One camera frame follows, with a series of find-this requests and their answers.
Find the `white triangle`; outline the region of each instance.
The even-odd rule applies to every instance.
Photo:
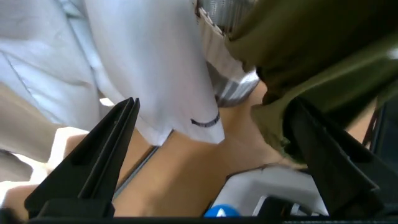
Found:
[[[216,217],[226,217],[225,211],[222,208],[220,208],[217,212]]]

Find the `blue logo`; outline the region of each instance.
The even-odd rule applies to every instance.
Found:
[[[238,217],[239,212],[230,205],[216,205],[207,210],[205,217]]]

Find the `silver container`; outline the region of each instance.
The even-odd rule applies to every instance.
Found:
[[[220,107],[243,102],[259,83],[255,71],[244,72],[242,63],[232,58],[224,44],[225,35],[240,24],[254,2],[199,0],[195,6],[208,71]]]

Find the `white garment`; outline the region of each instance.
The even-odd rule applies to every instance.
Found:
[[[0,71],[54,123],[90,130],[100,120],[94,78],[57,1],[0,1]]]
[[[55,123],[90,130],[98,87],[140,98],[153,145],[224,138],[189,0],[0,0],[0,52],[0,81]]]

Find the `olive green fabric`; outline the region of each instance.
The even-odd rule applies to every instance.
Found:
[[[397,93],[398,1],[264,0],[226,39],[246,70],[260,67],[268,91],[252,116],[283,149],[284,110],[306,98],[342,127],[370,101]]]

